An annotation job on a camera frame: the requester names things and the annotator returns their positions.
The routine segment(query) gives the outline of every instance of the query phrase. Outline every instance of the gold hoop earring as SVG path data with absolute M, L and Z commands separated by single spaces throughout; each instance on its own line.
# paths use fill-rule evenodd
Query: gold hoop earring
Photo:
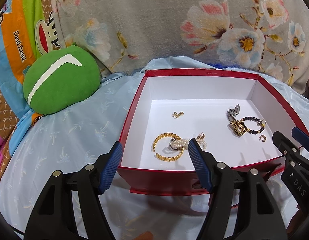
M 265 137 L 265 135 L 260 135 L 259 136 L 259 141 L 262 141 L 262 142 L 265 142 L 265 140 L 267 140 L 267 138 Z
M 177 140 L 181 140 L 181 137 L 179 137 L 178 135 L 174 134 L 174 133 L 162 133 L 159 136 L 157 136 L 157 138 L 154 140 L 154 143 L 152 144 L 152 150 L 155 152 L 155 145 L 157 144 L 157 142 L 165 137 L 171 137 L 171 138 L 176 138 Z M 180 147 L 179 149 L 177 149 L 177 151 L 180 150 L 180 153 L 177 156 L 174 157 L 165 157 L 162 156 L 158 153 L 156 153 L 156 157 L 162 161 L 165 162 L 172 162 L 172 161 L 176 161 L 177 159 L 179 159 L 181 157 L 181 155 L 183 154 L 184 151 L 184 147 Z

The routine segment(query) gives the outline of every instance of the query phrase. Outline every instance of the orange stripe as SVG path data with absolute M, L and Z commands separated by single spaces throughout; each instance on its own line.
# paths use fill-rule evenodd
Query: orange stripe
M 42 116 L 42 114 L 38 114 L 38 113 L 33 113 L 31 116 L 31 126 L 33 126 L 35 124 L 35 122 L 37 122 L 39 119 L 36 120 L 36 118 Z
M 22 84 L 22 71 L 36 60 L 28 37 L 22 0 L 12 0 L 12 13 L 4 14 L 1 30 L 13 75 Z

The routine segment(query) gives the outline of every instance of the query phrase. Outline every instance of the paul frank text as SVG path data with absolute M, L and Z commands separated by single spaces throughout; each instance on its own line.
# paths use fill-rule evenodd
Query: paul frank text
M 22 60 L 22 62 L 24 62 L 27 59 L 27 56 L 23 52 L 23 45 L 22 45 L 21 40 L 19 39 L 19 30 L 14 32 L 13 35 L 15 36 L 15 40 L 16 40 L 16 44 L 17 44 L 17 47 L 18 47 L 18 50 L 19 50 L 19 55 L 21 57 L 21 60 Z

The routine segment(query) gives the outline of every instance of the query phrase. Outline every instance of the white stripe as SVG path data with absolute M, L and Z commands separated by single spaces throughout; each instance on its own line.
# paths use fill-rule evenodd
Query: white stripe
M 64 63 L 72 63 L 77 66 L 82 66 L 82 64 L 71 54 L 66 54 L 63 57 L 59 58 L 56 60 L 55 63 L 53 63 L 47 70 L 46 72 L 38 79 L 36 84 L 34 85 L 33 89 L 31 90 L 29 96 L 28 96 L 28 105 L 30 105 L 31 99 L 37 89 L 45 82 L 45 80 L 53 74 L 59 67 L 61 67 Z

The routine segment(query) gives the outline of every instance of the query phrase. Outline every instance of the jewelry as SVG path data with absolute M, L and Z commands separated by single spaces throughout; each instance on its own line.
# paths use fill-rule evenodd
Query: jewelry
M 261 140 L 262 142 L 265 142 L 265 140 L 267 140 L 267 138 L 262 134 L 262 135 L 259 136 L 259 140 Z
M 249 129 L 249 128 L 247 128 L 247 127 L 245 126 L 244 128 L 245 128 L 245 130 L 246 130 L 248 133 L 258 134 L 258 133 L 262 133 L 262 132 L 263 132 L 264 127 L 265 127 L 265 120 L 260 120 L 260 119 L 255 118 L 255 117 L 245 117 L 245 118 L 242 118 L 240 121 L 241 121 L 241 123 L 244 125 L 243 121 L 246 121 L 246 120 L 255 121 L 255 122 L 257 122 L 257 123 L 261 126 L 261 129 L 259 129 L 258 131 L 251 130 L 251 129 Z
M 260 119 L 257 119 L 255 117 L 245 117 L 245 118 L 242 118 L 241 120 L 236 120 L 231 114 L 230 112 L 228 111 L 227 112 L 227 117 L 228 117 L 228 120 L 233 128 L 233 131 L 236 135 L 238 136 L 241 136 L 243 135 L 246 131 L 248 133 L 251 133 L 251 134 L 258 134 L 258 133 L 262 133 L 263 130 L 264 130 L 264 127 L 265 127 L 265 120 L 260 120 Z M 255 131 L 255 130 L 251 130 L 249 129 L 248 127 L 246 127 L 244 125 L 244 122 L 243 121 L 246 121 L 246 120 L 250 120 L 250 121 L 256 121 L 260 126 L 261 126 L 261 129 L 258 130 L 258 131 Z
M 227 112 L 227 117 L 236 135 L 241 136 L 246 132 L 243 122 L 235 120 L 229 111 Z
M 228 111 L 232 116 L 237 116 L 240 112 L 240 106 L 237 104 L 234 109 L 229 108 Z
M 157 142 L 164 138 L 164 137 L 171 137 L 171 138 L 176 138 L 177 140 L 181 140 L 181 137 L 179 137 L 178 135 L 174 134 L 174 133 L 162 133 L 160 134 L 155 140 L 154 143 L 152 145 L 152 150 L 155 152 L 155 145 L 157 144 Z M 166 162 L 172 162 L 172 161 L 176 161 L 177 159 L 179 159 L 181 157 L 181 155 L 183 154 L 184 151 L 184 147 L 180 147 L 178 150 L 180 150 L 180 153 L 177 156 L 174 157 L 165 157 L 162 156 L 158 153 L 156 153 L 156 157 L 162 161 L 166 161 Z
M 196 140 L 197 140 L 197 143 L 200 145 L 201 149 L 204 151 L 206 148 L 207 148 L 207 143 L 205 142 L 204 140 L 204 133 L 201 133 L 197 136 Z M 170 147 L 174 150 L 178 150 L 180 149 L 181 147 L 184 147 L 185 150 L 188 149 L 188 144 L 189 144 L 189 141 L 190 139 L 181 139 L 181 140 L 178 140 L 176 138 L 172 138 L 170 140 Z
M 172 114 L 172 116 L 175 117 L 175 118 L 178 118 L 179 116 L 182 116 L 182 115 L 183 115 L 183 112 L 180 112 L 179 114 L 177 114 L 176 112 L 174 112 L 174 113 Z

